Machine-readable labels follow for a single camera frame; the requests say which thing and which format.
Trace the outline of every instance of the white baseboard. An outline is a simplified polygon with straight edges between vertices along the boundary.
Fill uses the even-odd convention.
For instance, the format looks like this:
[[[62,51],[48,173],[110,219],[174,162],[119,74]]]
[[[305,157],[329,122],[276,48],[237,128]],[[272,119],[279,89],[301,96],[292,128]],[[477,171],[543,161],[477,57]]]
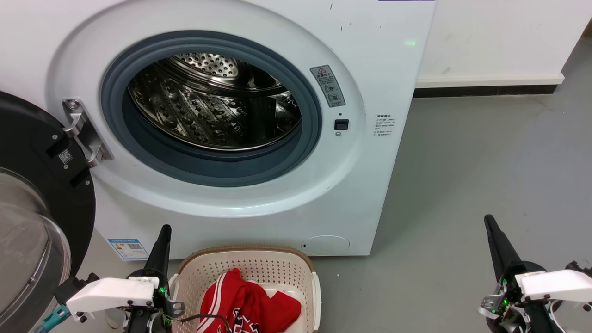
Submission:
[[[450,87],[490,87],[498,85],[558,85],[565,77],[557,75],[545,76],[517,76],[509,77],[462,77],[462,78],[424,78],[419,77],[416,88],[450,88]]]

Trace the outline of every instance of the white washing machine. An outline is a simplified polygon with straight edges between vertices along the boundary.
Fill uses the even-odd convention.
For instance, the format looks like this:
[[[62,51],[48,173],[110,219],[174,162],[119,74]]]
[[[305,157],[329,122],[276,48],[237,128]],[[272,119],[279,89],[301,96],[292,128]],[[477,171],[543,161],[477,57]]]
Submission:
[[[171,259],[238,244],[368,255],[434,9],[7,2],[0,167],[45,197],[73,271],[93,223],[125,260],[165,223]]]

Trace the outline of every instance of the perforated basket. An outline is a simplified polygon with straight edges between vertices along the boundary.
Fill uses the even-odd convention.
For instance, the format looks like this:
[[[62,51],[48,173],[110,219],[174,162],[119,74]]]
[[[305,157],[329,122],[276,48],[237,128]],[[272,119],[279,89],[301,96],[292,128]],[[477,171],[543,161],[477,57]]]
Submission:
[[[173,299],[185,302],[183,317],[200,312],[205,291],[218,276],[238,268],[244,280],[254,280],[272,295],[278,290],[302,304],[300,317],[286,333],[316,333],[321,315],[321,288],[313,263],[300,251],[272,246],[225,246],[189,256],[171,280]],[[175,333],[194,333],[199,320],[175,322]]]

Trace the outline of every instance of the red clothing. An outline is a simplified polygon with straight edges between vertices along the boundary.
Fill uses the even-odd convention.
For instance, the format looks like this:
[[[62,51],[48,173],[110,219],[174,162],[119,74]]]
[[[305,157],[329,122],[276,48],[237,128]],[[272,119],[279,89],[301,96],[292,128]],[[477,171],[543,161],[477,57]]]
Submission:
[[[228,333],[284,332],[300,316],[300,302],[277,292],[271,298],[260,285],[244,281],[235,268],[222,274],[205,292],[201,314],[226,318]],[[219,318],[203,318],[198,333],[226,333]]]

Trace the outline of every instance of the brown basket rim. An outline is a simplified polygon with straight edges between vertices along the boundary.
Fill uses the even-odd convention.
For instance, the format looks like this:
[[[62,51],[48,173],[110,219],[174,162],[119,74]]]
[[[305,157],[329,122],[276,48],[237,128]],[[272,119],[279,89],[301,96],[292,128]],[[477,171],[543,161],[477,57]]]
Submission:
[[[310,260],[310,258],[308,256],[306,256],[303,252],[301,252],[297,249],[294,249],[294,248],[289,248],[287,246],[270,246],[270,245],[232,245],[232,246],[217,246],[214,248],[206,248],[206,249],[202,249],[197,252],[194,252],[193,254],[191,254],[190,256],[185,258],[185,260],[183,260],[181,262],[181,265],[179,266],[179,270],[177,271],[177,274],[181,275],[181,273],[183,272],[183,269],[185,269],[185,267],[193,259],[200,257],[202,255],[212,254],[212,253],[220,253],[220,252],[237,252],[237,251],[275,251],[275,252],[284,252],[284,253],[294,254],[294,255],[297,255],[298,257],[300,257],[302,260],[304,260],[304,262],[306,262],[311,273],[316,272],[314,270],[313,262]]]

